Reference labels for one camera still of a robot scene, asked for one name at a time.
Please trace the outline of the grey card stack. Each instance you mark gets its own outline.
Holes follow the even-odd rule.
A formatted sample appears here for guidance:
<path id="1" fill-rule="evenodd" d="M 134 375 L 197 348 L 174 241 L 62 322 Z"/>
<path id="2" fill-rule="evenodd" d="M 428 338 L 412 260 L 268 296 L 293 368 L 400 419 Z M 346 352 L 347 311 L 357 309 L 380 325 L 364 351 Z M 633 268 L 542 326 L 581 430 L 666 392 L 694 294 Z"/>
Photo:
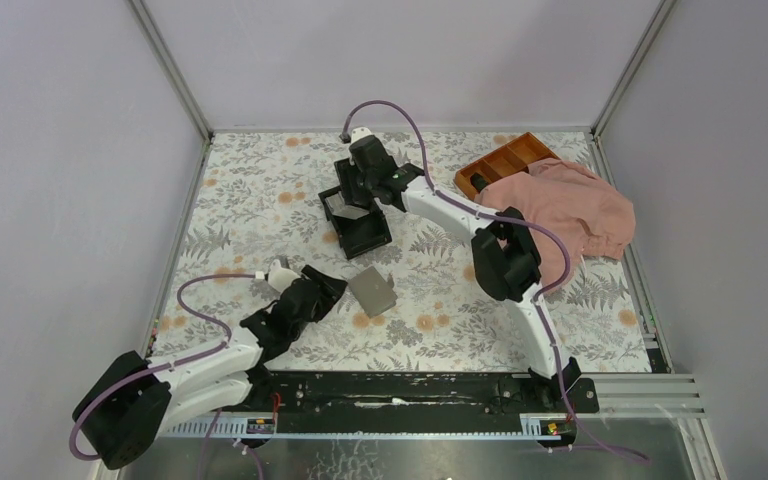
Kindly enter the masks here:
<path id="1" fill-rule="evenodd" d="M 392 279 L 385 279 L 374 267 L 366 268 L 349 279 L 348 287 L 370 318 L 383 314 L 397 303 Z"/>

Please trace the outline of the stack of cards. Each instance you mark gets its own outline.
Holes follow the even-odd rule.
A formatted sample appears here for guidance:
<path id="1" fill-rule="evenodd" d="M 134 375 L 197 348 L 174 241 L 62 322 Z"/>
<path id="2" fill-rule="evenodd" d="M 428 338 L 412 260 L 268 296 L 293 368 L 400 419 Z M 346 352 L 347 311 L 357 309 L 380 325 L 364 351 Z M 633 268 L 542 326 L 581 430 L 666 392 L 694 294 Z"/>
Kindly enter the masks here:
<path id="1" fill-rule="evenodd" d="M 330 213 L 335 217 L 354 221 L 363 218 L 370 213 L 368 209 L 347 203 L 340 192 L 328 196 L 325 199 L 325 202 Z"/>

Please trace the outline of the black card holder box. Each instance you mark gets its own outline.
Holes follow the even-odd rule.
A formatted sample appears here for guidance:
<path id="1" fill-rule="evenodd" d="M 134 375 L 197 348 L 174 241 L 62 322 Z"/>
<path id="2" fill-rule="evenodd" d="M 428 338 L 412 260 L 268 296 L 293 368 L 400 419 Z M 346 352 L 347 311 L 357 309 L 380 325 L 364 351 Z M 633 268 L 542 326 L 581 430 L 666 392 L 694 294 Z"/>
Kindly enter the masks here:
<path id="1" fill-rule="evenodd" d="M 318 193 L 327 220 L 348 260 L 392 241 L 386 216 L 361 189 L 360 170 L 349 158 L 334 163 L 339 185 Z"/>

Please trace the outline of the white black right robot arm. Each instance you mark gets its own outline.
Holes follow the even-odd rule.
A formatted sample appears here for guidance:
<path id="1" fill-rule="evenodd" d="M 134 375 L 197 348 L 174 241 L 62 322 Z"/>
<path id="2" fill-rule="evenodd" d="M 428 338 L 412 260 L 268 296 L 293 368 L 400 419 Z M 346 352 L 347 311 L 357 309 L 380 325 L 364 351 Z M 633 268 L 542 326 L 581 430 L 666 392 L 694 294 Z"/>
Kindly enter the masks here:
<path id="1" fill-rule="evenodd" d="M 543 410 L 557 412 L 573 398 L 581 371 L 562 352 L 543 295 L 541 256 L 532 237 L 537 225 L 508 208 L 494 211 L 437 187 L 423 167 L 399 165 L 381 140 L 362 127 L 344 131 L 349 166 L 341 173 L 358 207 L 380 203 L 429 220 L 471 247 L 475 279 L 486 295 L 500 301 L 520 327 L 534 379 L 533 396 Z"/>

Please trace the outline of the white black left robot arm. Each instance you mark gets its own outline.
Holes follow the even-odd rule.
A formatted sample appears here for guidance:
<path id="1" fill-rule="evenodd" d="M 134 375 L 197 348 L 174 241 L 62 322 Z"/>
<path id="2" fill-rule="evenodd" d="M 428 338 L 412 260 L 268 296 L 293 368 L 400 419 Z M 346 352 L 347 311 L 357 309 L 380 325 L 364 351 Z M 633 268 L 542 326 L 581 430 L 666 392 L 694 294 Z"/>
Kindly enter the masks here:
<path id="1" fill-rule="evenodd" d="M 348 283 L 310 265 L 296 272 L 280 261 L 250 277 L 265 281 L 278 297 L 234 325 L 183 307 L 219 327 L 219 338 L 149 359 L 131 350 L 109 365 L 72 413 L 68 446 L 75 458 L 117 470 L 168 427 L 223 407 L 256 411 L 267 404 L 266 363 L 287 352 L 308 324 L 323 320 Z"/>

